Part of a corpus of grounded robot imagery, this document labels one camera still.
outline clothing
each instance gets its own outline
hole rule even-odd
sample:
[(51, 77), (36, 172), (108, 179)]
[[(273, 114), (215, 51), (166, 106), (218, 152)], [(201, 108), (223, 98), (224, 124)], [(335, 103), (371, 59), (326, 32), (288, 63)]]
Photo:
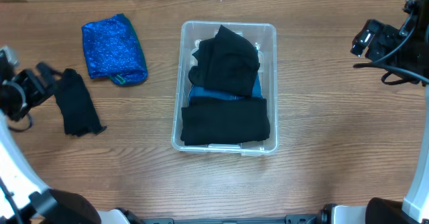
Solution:
[(269, 138), (267, 100), (256, 97), (226, 101), (193, 97), (182, 108), (185, 146), (240, 144)]
[(123, 14), (84, 25), (82, 42), (92, 79), (109, 77), (116, 85), (127, 86), (147, 78), (139, 39)]
[(64, 118), (66, 134), (80, 137), (87, 133), (98, 134), (106, 129), (101, 126), (89, 92), (75, 70), (66, 69), (62, 73), (54, 94)]
[[(236, 96), (234, 94), (226, 93), (222, 91), (207, 90), (204, 87), (198, 87), (198, 86), (192, 86), (192, 88), (190, 89), (188, 102), (190, 102), (190, 99), (192, 97), (214, 97), (222, 100), (238, 100), (238, 99), (245, 98), (245, 97)], [(259, 81), (259, 76), (256, 77), (255, 84), (253, 85), (252, 97), (262, 98), (261, 83)]]
[(255, 48), (245, 38), (222, 25), (214, 38), (200, 42), (193, 56), (198, 66), (189, 71), (192, 84), (238, 96), (252, 95), (259, 59)]

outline folded black cloth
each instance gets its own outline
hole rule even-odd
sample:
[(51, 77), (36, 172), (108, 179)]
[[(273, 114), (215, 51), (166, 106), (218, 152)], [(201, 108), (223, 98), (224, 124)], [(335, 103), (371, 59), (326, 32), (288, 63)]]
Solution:
[(66, 134), (80, 137), (87, 133), (98, 134), (106, 129), (101, 126), (88, 89), (75, 70), (64, 71), (54, 94), (64, 118)]
[(208, 90), (251, 96), (259, 59), (248, 40), (222, 25), (214, 38), (200, 42), (193, 56), (198, 60), (198, 66), (189, 71), (192, 84)]
[(182, 118), (180, 139), (186, 146), (240, 144), (269, 138), (266, 99), (193, 97), (189, 107), (182, 108)]

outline blue sequin fabric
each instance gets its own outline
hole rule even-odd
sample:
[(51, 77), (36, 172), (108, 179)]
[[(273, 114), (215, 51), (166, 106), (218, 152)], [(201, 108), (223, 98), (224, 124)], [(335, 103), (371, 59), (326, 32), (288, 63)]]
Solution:
[(127, 86), (147, 78), (146, 61), (131, 22), (123, 14), (82, 26), (89, 76)]

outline plastic bin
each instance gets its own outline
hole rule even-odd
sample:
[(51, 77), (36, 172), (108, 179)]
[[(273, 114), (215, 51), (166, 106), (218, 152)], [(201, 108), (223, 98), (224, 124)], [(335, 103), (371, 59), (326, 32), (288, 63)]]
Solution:
[[(262, 97), (267, 99), (267, 114), (271, 125), (269, 139), (261, 142), (242, 144), (209, 144), (205, 146), (185, 146), (180, 140), (182, 133), (182, 107), (188, 106), (191, 83), (188, 79), (190, 68), (197, 65), (192, 54), (197, 51), (201, 40), (213, 38), (221, 25), (249, 40), (257, 49), (259, 56), (259, 79)], [(172, 131), (172, 145), (179, 151), (190, 153), (226, 152), (246, 156), (274, 154), (279, 146), (278, 107), (277, 107), (277, 39), (275, 27), (268, 23), (231, 23), (209, 21), (187, 21), (182, 26), (180, 40), (179, 70), (177, 75), (176, 104)]]

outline black garment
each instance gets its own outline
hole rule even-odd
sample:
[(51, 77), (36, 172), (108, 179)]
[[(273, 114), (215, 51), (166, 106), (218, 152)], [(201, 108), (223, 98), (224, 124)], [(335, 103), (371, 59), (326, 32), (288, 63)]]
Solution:
[(64, 71), (54, 94), (64, 118), (66, 134), (80, 137), (87, 133), (98, 134), (106, 129), (101, 126), (83, 79), (75, 70)]
[(255, 47), (223, 25), (217, 35), (200, 42), (193, 53), (198, 66), (189, 71), (192, 84), (209, 90), (251, 96), (259, 69)]
[(182, 118), (180, 139), (186, 146), (240, 144), (269, 138), (266, 99), (193, 97), (190, 106), (182, 108)]

